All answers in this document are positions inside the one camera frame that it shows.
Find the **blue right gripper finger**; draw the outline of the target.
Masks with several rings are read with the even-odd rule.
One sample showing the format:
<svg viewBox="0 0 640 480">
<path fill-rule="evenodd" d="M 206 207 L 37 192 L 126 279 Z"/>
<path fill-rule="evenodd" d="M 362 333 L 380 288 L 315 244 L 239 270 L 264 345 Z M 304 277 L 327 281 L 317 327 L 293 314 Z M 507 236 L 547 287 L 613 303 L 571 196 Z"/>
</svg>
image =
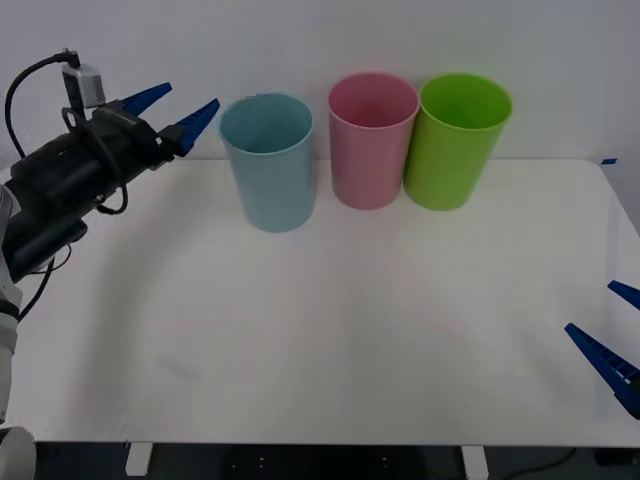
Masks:
<svg viewBox="0 0 640 480">
<path fill-rule="evenodd" d="M 640 310 L 640 290 L 618 281 L 611 281 L 607 288 L 624 299 L 637 310 Z"/>
<path fill-rule="evenodd" d="M 638 419 L 639 369 L 573 323 L 567 324 L 564 330 L 609 386 L 621 406 Z"/>
</svg>

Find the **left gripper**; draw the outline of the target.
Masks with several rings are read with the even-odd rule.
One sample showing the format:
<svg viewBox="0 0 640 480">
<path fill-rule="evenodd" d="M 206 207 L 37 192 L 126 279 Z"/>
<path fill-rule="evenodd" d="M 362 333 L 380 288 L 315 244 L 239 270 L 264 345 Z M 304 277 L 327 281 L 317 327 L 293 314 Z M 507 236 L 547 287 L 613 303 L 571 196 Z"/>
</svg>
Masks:
<svg viewBox="0 0 640 480">
<path fill-rule="evenodd" d="M 95 109 L 91 126 L 105 142 L 123 173 L 156 170 L 185 157 L 216 116 L 220 102 L 213 99 L 182 120 L 158 133 L 139 116 L 172 90 L 169 82 Z"/>
</svg>

